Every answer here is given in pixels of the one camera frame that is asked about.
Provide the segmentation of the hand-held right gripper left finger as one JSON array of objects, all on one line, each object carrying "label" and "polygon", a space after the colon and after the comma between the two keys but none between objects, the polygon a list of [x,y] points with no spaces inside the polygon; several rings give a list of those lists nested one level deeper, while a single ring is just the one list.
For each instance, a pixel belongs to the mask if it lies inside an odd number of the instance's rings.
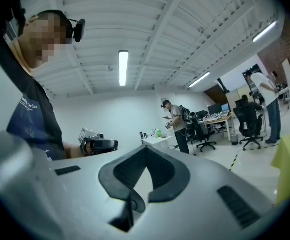
[{"label": "hand-held right gripper left finger", "polygon": [[133,193],[145,169],[146,147],[54,161],[47,193],[66,240],[146,240],[143,218],[134,221]]}]

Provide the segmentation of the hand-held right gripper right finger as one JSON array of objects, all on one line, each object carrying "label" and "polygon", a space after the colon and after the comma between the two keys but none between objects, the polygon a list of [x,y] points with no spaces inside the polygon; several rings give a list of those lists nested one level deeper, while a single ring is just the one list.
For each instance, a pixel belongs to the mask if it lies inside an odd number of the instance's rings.
[{"label": "hand-held right gripper right finger", "polygon": [[140,146],[129,151],[155,170],[151,178],[166,177],[168,170],[157,156],[175,169],[169,194],[178,183],[186,187],[174,199],[149,202],[144,214],[129,231],[132,240],[248,240],[262,231],[272,209],[271,201],[251,184],[220,164],[175,150]]}]

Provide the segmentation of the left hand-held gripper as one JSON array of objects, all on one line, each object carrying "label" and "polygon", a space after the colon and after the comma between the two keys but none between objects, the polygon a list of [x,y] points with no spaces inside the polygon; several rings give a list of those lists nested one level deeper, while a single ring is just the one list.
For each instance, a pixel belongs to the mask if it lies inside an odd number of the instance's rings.
[{"label": "left hand-held gripper", "polygon": [[83,154],[84,146],[88,142],[91,142],[90,146],[94,151],[94,156],[118,150],[117,140],[105,139],[102,133],[97,133],[85,127],[82,128],[78,140],[80,142],[80,151]]}]

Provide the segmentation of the person's left hand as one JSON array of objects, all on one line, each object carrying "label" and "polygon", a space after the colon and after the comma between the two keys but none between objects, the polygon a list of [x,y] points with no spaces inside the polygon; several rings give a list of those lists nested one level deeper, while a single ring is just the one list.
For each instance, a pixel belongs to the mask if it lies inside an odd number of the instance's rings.
[{"label": "person's left hand", "polygon": [[91,142],[87,142],[84,146],[84,155],[85,156],[93,156],[94,155],[94,151],[92,149],[92,147],[90,146]]}]

